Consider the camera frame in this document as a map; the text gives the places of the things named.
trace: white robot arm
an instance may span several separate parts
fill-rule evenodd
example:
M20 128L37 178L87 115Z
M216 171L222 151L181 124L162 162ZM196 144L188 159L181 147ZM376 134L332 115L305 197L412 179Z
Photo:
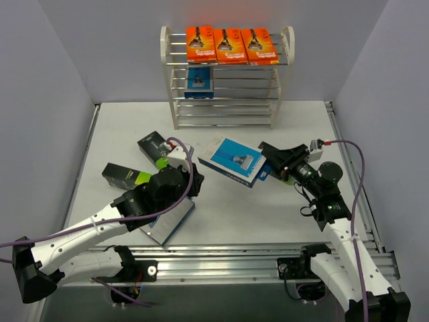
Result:
M13 246L13 269L22 301L32 303L52 294L59 285L94 277L130 281L139 269L131 251L117 246L103 253L81 252L155 221L185 197L196 197L204 176L186 159L183 147L167 156L170 165L149 182L127 191L88 219L59 233Z
M288 180L292 177L313 196L310 200L304 195L309 202L309 216L316 220L321 232L332 243L345 268L337 264L325 244L316 244L303 247L300 267L294 269L316 275L325 283L346 312L346 322L407 322L410 300L404 292L394 291L378 270L359 234L353 233L353 214L337 186L343 176L340 166L325 162L315 170L309 165L309 162L320 159L323 145L324 141L314 140L310 148L302 144L279 150L265 142L259 146L276 178ZM368 312L368 319L364 319L364 312Z

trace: white table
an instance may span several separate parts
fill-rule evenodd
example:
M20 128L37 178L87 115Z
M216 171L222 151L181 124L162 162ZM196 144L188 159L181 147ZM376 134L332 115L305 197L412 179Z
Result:
M277 148L309 144L316 138L334 139L326 108L322 101L291 101L282 105L276 129L204 128L173 130L168 103L103 103L95 125L86 162L80 177L69 225L78 223L109 204L123 191L113 188L101 176L108 162L146 172L157 172L140 152L137 141L152 131L165 138L175 136L194 146L194 162L205 175L196 208L168 242L168 246L204 246L238 244L327 242L312 218L300 215L305 200L280 181L269 177L250 189L214 170L199 164L196 156L215 132L237 138L257 147L265 141ZM339 147L326 147L322 160L333 161L343 169ZM344 200L351 207L353 192L349 177L339 183ZM357 231L365 228L357 214ZM153 246L156 243L139 229L102 245Z

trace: blue razor package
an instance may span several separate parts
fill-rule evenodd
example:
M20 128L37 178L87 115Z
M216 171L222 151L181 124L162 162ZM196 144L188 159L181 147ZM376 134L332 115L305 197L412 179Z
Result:
M201 164L250 188L258 178L265 180L269 173L261 150L220 134L212 138L199 154L198 160Z
M185 98L212 99L213 68L211 66L188 66L185 77Z

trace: black green box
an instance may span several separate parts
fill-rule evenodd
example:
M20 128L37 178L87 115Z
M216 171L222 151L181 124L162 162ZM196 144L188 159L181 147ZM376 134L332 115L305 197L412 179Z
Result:
M137 142L140 150L151 160L158 170L168 165L166 156L170 153L171 148L157 131L151 132L148 136Z
M108 163L103 170L102 175L111 186L123 190L134 189L139 184L149 182L150 173L138 171L114 163Z

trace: orange box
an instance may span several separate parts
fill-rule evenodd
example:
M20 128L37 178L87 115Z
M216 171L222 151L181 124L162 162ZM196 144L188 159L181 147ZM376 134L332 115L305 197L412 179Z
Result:
M215 39L211 25L186 27L188 62L216 62Z
M219 64L247 64L246 49L240 29L215 29L214 45Z
M268 30L265 28L241 30L250 65L278 64L279 59Z

